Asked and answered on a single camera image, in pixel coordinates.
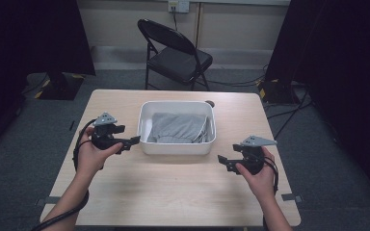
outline gray carpet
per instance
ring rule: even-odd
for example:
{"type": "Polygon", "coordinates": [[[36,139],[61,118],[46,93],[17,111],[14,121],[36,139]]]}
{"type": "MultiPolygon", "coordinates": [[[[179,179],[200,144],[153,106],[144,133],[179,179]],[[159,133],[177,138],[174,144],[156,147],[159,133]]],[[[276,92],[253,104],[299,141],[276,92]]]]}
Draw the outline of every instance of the gray carpet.
{"type": "MultiPolygon", "coordinates": [[[[247,82],[263,74],[261,70],[211,69],[211,81],[247,82]]],[[[144,88],[144,70],[99,70],[88,76],[73,101],[37,100],[39,89],[27,97],[21,114],[0,138],[0,230],[30,230],[38,223],[42,207],[38,199],[50,194],[78,122],[93,90],[144,88]]],[[[44,74],[28,77],[31,88],[44,74]]],[[[187,90],[167,80],[165,90],[187,90]]],[[[212,91],[257,92],[256,87],[210,84],[212,91]]],[[[304,88],[297,87],[298,96],[304,88]]],[[[294,109],[268,106],[268,116],[294,109]]],[[[276,134],[289,115],[270,118],[276,134]]],[[[298,203],[302,223],[295,230],[370,230],[370,182],[350,155],[334,141],[329,124],[313,106],[299,110],[277,137],[278,150],[292,191],[304,200],[298,203]]],[[[196,230],[189,228],[93,228],[76,230],[196,230]]],[[[250,227],[249,230],[262,230],[250,227]]]]}

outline wooden table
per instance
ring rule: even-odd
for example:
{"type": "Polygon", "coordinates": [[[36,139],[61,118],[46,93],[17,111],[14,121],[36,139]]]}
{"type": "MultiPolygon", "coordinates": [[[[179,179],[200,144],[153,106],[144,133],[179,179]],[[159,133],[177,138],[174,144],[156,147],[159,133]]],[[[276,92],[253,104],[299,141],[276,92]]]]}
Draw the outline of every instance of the wooden table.
{"type": "MultiPolygon", "coordinates": [[[[89,203],[77,225],[99,226],[261,226],[263,214],[248,184],[227,172],[218,155],[241,159],[232,145],[255,135],[272,139],[258,95],[253,93],[155,90],[95,90],[77,131],[104,112],[116,117],[125,132],[115,137],[137,136],[140,109],[151,100],[187,100],[215,103],[217,138],[204,156],[146,155],[139,145],[112,156],[94,177],[89,203]]],[[[72,150],[75,134],[50,196],[61,196],[74,176],[72,150]]],[[[301,218],[294,200],[283,201],[291,189],[275,146],[279,170],[276,198],[292,226],[301,218]]],[[[53,205],[44,207],[44,218],[53,205]]]]}

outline chair seat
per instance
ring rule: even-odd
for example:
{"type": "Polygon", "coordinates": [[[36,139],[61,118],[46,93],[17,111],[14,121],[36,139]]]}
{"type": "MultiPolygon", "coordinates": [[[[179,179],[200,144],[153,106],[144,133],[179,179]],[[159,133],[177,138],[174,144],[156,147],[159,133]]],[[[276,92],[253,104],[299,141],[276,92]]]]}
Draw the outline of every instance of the chair seat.
{"type": "MultiPolygon", "coordinates": [[[[197,50],[197,54],[203,72],[212,64],[213,59],[211,55],[200,50],[197,50]]],[[[198,77],[195,73],[197,62],[194,56],[169,47],[149,59],[147,65],[149,69],[184,85],[192,84],[192,80],[198,77]]]]}

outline towel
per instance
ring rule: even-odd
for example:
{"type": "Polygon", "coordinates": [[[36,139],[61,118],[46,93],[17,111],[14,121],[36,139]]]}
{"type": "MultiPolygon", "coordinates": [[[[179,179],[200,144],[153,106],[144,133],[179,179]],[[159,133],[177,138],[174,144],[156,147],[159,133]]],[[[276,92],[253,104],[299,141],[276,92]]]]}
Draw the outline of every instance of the towel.
{"type": "Polygon", "coordinates": [[[206,140],[206,115],[156,113],[148,142],[198,143],[206,140]]]}

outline chair backrest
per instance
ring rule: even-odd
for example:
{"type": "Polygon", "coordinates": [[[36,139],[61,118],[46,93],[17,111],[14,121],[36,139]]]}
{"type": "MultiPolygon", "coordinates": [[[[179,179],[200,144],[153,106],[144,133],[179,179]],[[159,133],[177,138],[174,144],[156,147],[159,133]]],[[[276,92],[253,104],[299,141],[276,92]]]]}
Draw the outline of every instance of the chair backrest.
{"type": "Polygon", "coordinates": [[[152,39],[189,55],[195,55],[197,53],[195,46],[185,36],[172,28],[148,19],[140,19],[138,21],[138,28],[150,44],[152,44],[150,41],[152,39]]]}

